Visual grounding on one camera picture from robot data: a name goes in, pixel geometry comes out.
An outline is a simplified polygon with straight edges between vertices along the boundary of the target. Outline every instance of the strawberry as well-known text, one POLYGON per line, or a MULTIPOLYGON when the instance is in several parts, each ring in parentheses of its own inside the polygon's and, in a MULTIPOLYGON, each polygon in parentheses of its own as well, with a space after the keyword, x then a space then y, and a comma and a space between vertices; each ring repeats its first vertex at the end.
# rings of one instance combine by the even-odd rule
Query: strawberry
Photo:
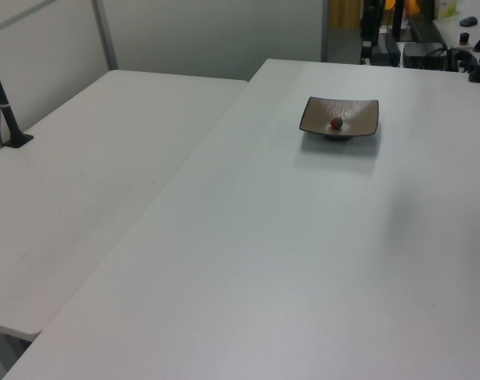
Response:
POLYGON ((330 122, 330 125, 332 126, 333 130, 340 131, 344 125, 344 120, 340 117, 336 117, 330 122))

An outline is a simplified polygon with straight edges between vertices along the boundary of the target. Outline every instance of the table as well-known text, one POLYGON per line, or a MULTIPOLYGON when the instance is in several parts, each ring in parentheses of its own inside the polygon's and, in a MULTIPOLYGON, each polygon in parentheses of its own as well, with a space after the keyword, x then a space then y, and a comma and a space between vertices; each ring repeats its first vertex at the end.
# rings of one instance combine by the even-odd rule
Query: table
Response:
POLYGON ((480 379, 480 85, 267 61, 22 378, 480 379), (379 99, 378 133, 302 133, 310 96, 379 99))
POLYGON ((48 325, 245 85, 112 71, 0 150, 0 332, 48 325))
MULTIPOLYGON (((459 0, 456 16, 435 20, 434 23, 449 48, 459 46, 460 33, 463 32, 470 34, 469 43, 473 47, 480 40, 480 0, 459 0), (476 17, 478 24, 469 28, 460 26, 460 20, 469 16, 476 17)), ((480 53, 472 53, 479 59, 480 53)))

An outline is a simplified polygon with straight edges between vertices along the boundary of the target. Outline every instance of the brown plate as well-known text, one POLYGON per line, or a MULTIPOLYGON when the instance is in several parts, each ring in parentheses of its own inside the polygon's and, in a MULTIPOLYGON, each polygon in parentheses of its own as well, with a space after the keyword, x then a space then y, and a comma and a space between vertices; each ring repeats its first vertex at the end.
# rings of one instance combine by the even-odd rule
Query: brown plate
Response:
POLYGON ((339 101, 310 97, 303 112, 300 130, 343 141, 357 136, 374 135, 378 122, 378 101, 339 101), (330 125, 336 117, 344 120, 340 131, 335 131, 330 125))

